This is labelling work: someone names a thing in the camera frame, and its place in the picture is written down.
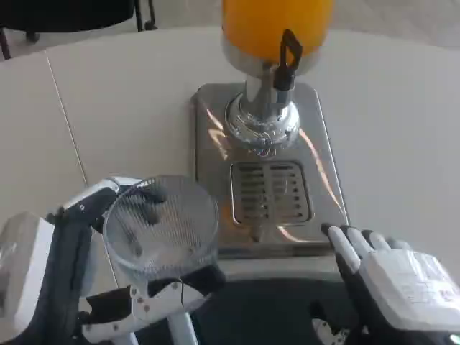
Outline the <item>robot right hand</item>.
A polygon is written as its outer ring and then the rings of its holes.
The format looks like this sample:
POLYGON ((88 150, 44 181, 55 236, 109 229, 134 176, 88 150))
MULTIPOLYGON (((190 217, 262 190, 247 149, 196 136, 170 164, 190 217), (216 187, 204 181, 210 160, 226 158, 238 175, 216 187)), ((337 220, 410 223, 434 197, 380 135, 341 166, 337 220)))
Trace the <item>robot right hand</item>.
POLYGON ((459 285, 431 254, 371 230, 321 231, 359 318, 350 344, 458 344, 459 285))

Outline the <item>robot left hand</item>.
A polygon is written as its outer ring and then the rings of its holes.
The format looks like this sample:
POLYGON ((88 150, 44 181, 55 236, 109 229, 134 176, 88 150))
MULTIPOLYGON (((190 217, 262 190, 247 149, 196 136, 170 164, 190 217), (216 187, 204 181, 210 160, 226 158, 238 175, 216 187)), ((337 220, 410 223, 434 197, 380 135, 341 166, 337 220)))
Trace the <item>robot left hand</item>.
POLYGON ((190 313, 225 284, 219 210, 182 175, 107 178, 45 218, 23 212, 1 230, 3 344, 137 344, 169 320, 176 341, 196 342, 190 313), (87 297, 91 242, 101 236, 128 285, 87 297))

